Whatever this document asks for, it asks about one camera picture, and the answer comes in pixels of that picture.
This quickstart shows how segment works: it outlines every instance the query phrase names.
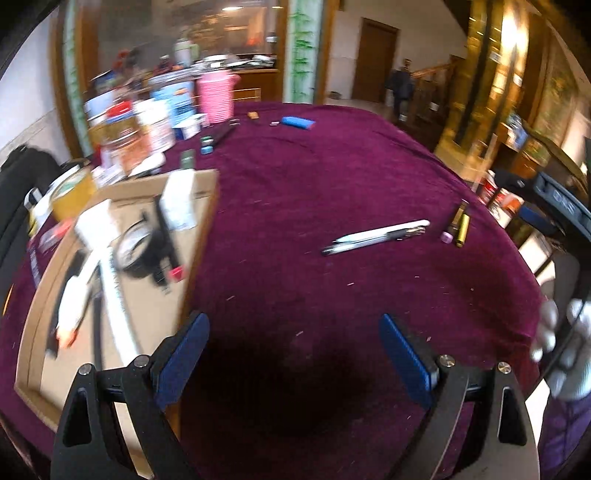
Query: purple tablecloth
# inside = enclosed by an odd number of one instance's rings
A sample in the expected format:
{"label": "purple tablecloth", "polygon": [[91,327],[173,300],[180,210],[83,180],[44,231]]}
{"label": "purple tablecloth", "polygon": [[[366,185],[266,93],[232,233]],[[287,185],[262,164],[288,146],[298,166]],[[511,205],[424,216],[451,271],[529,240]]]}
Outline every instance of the purple tablecloth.
{"label": "purple tablecloth", "polygon": [[[204,478],[382,477],[423,415],[382,350],[385,312],[435,352],[481,367],[508,361],[530,384],[540,290],[461,179],[369,112],[238,109],[240,127],[196,161],[220,171],[221,190],[193,296],[212,333],[181,416],[183,445]],[[246,117],[250,109],[258,122]],[[269,126],[283,115],[317,123],[311,131]],[[167,168],[188,148],[199,152],[198,138],[168,151]],[[472,220],[460,249],[439,236],[462,198]],[[341,235],[423,218],[431,227],[422,236],[320,255]],[[32,294],[26,262],[2,320],[0,410],[50,453],[53,434],[12,390]],[[446,472],[466,425],[463,414]]]}

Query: gold cylinder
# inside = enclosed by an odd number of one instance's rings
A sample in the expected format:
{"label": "gold cylinder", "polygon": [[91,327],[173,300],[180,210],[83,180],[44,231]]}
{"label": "gold cylinder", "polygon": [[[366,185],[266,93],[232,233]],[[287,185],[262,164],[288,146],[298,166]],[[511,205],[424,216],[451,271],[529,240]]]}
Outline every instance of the gold cylinder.
{"label": "gold cylinder", "polygon": [[470,225],[470,217],[464,213],[462,220],[460,220],[460,229],[457,232],[456,246],[461,248],[466,243],[466,236],[468,235],[468,226]]}

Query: jar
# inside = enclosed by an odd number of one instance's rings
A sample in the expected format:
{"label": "jar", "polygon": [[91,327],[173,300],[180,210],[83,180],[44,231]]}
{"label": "jar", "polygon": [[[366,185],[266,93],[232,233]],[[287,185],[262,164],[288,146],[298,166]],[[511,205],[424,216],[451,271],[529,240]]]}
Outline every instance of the jar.
{"label": "jar", "polygon": [[130,101],[119,102],[107,110],[107,136],[110,141],[139,130],[138,119]]}
{"label": "jar", "polygon": [[175,144],[165,101],[152,101],[148,108],[139,112],[138,117],[142,132],[150,141],[152,153],[163,152]]}
{"label": "jar", "polygon": [[132,131],[105,145],[111,162],[119,163],[125,174],[150,156],[148,141],[139,131]]}

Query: white tube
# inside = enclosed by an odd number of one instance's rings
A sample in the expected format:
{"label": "white tube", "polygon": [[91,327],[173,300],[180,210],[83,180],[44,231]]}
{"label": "white tube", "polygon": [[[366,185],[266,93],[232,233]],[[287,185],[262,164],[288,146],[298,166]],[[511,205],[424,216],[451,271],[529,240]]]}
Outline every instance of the white tube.
{"label": "white tube", "polygon": [[100,273],[105,295],[105,307],[115,340],[115,348],[119,352],[123,365],[127,366],[139,355],[139,347],[125,310],[123,293],[115,271],[112,247],[107,247],[100,258]]}

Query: metal screw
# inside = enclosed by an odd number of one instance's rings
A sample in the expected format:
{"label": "metal screw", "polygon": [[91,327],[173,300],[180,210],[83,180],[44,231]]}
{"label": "metal screw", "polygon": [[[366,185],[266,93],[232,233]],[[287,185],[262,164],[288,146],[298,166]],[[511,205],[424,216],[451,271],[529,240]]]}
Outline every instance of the metal screw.
{"label": "metal screw", "polygon": [[456,359],[451,355],[439,355],[439,363],[444,367],[453,367],[456,364]]}
{"label": "metal screw", "polygon": [[511,373],[511,366],[507,362],[499,362],[499,364],[496,367],[502,374],[506,375]]}
{"label": "metal screw", "polygon": [[78,369],[78,373],[80,375],[88,375],[91,370],[92,370],[91,364],[84,364]]}
{"label": "metal screw", "polygon": [[134,365],[138,368],[143,368],[148,365],[150,358],[148,355],[138,355],[134,359]]}

